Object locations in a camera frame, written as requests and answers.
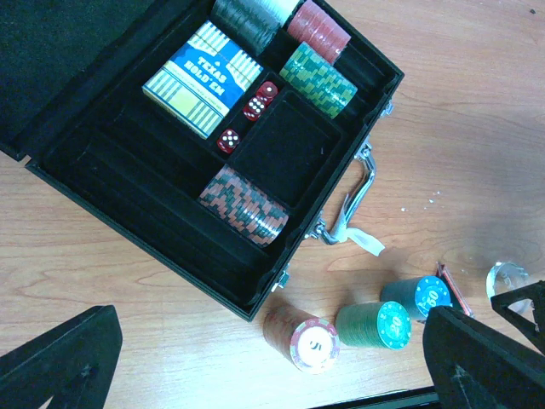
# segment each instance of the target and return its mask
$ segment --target glass object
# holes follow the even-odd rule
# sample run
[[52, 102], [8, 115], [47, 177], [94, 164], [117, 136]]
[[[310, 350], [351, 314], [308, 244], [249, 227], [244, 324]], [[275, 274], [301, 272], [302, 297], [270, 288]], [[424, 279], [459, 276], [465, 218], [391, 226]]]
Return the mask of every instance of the glass object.
[[[530, 283], [528, 273], [521, 266], [513, 262], [497, 262], [486, 277], [486, 294], [488, 298], [504, 292], [517, 290]], [[515, 302], [509, 308], [515, 313], [522, 314], [530, 307], [530, 300]]]

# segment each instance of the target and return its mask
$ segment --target dice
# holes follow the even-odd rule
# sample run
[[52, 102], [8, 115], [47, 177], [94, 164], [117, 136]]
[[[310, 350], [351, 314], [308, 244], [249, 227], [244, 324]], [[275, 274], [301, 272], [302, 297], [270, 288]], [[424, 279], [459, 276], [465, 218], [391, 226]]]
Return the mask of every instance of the dice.
[[263, 115], [265, 109], [267, 109], [265, 102], [261, 98], [254, 96], [250, 102], [248, 102], [248, 105], [244, 107], [243, 112], [247, 119], [255, 122]]
[[267, 107], [273, 103], [274, 98], [276, 98], [277, 95], [278, 87], [270, 81], [263, 83], [263, 85], [257, 90], [257, 94], [255, 94], [255, 96], [260, 98]]
[[225, 130], [217, 142], [218, 147], [228, 155], [233, 153], [239, 143], [240, 136], [234, 130]]

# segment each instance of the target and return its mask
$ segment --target wooden table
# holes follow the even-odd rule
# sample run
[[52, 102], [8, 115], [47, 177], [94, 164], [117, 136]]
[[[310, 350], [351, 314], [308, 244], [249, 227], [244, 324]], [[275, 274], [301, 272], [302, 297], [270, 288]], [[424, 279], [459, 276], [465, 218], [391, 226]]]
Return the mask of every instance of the wooden table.
[[[306, 241], [288, 287], [247, 324], [2, 155], [0, 354], [111, 303], [124, 342], [107, 407], [303, 408], [424, 387], [419, 325], [403, 352], [343, 348], [313, 377], [268, 347], [261, 323], [283, 300], [332, 318], [439, 259], [478, 320], [522, 338], [491, 311], [485, 276], [497, 260], [543, 275], [542, 3], [330, 2], [406, 73], [393, 116], [372, 132], [378, 177], [353, 221], [386, 253]], [[329, 221], [361, 172], [354, 164], [342, 180]]]

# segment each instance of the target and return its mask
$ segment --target black foam piece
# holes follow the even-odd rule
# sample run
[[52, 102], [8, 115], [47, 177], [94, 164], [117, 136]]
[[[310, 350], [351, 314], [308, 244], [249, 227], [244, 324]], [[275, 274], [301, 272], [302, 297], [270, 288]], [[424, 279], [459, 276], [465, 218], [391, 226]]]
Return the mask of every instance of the black foam piece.
[[0, 139], [21, 132], [153, 0], [10, 0], [0, 4]]

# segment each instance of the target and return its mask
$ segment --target green poker chip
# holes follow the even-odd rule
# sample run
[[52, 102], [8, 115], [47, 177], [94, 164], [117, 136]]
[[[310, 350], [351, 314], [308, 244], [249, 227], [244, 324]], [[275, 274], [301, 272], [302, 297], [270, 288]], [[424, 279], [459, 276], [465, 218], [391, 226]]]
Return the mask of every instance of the green poker chip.
[[354, 84], [307, 43], [297, 48], [280, 76], [331, 119], [335, 119], [358, 92]]
[[399, 303], [385, 302], [378, 312], [376, 328], [384, 346], [403, 349], [410, 341], [412, 325], [407, 310]]
[[409, 313], [397, 302], [350, 305], [336, 318], [341, 341], [357, 348], [403, 349], [411, 328]]

